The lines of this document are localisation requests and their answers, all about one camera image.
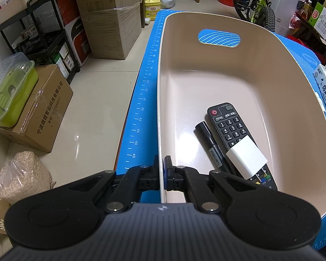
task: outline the blue mat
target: blue mat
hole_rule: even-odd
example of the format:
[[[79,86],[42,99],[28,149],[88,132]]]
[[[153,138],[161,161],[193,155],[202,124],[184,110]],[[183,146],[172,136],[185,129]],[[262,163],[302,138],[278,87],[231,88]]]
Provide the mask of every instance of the blue mat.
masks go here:
[[[174,12],[162,10],[158,12],[152,32],[147,43],[143,62],[140,67],[135,89],[130,103],[126,126],[118,157],[117,173],[124,174],[127,169],[138,165],[152,165],[158,154],[157,139],[157,70],[158,53],[162,29],[166,17]],[[313,90],[322,95],[313,76],[313,71],[320,63],[316,55],[309,49],[281,35],[276,36],[287,47],[297,63],[304,71]],[[206,29],[200,32],[199,40],[204,43],[236,46],[240,39],[233,33]],[[141,202],[157,203],[160,201],[158,191],[146,191]],[[322,218],[322,226],[314,247],[322,248],[326,244],[326,215]]]

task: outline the bicycle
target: bicycle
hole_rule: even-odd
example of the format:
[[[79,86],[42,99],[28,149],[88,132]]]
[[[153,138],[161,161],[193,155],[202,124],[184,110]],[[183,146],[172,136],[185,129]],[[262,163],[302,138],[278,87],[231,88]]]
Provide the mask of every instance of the bicycle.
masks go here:
[[[240,19],[275,31],[275,14],[270,0],[233,0],[233,3]]]

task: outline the green plastic container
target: green plastic container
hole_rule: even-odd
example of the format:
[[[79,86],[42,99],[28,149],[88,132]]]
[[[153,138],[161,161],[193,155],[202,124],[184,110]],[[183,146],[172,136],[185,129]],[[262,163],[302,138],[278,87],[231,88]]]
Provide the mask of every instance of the green plastic container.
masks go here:
[[[0,127],[13,127],[37,80],[35,62],[23,53],[3,60],[0,65]]]

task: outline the beige storage bin on cart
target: beige storage bin on cart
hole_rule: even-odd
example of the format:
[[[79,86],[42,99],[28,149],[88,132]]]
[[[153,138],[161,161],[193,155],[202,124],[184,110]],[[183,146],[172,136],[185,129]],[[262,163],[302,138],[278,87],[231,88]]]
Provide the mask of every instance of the beige storage bin on cart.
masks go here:
[[[201,43],[198,34],[203,29],[238,34],[240,43]],[[202,174],[214,169],[195,125],[207,121],[212,128],[206,111],[223,102],[233,104],[244,120],[268,159],[278,190],[307,200],[323,216],[326,119],[303,71],[266,29],[205,13],[171,14],[163,28],[157,83],[162,202],[184,202],[182,193],[163,190],[166,155],[173,165]]]

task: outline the charger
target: charger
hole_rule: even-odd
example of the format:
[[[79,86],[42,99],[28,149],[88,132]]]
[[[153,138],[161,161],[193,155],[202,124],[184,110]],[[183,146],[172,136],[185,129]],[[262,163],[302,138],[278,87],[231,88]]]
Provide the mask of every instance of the charger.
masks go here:
[[[229,149],[226,156],[244,179],[253,177],[268,162],[248,135]]]

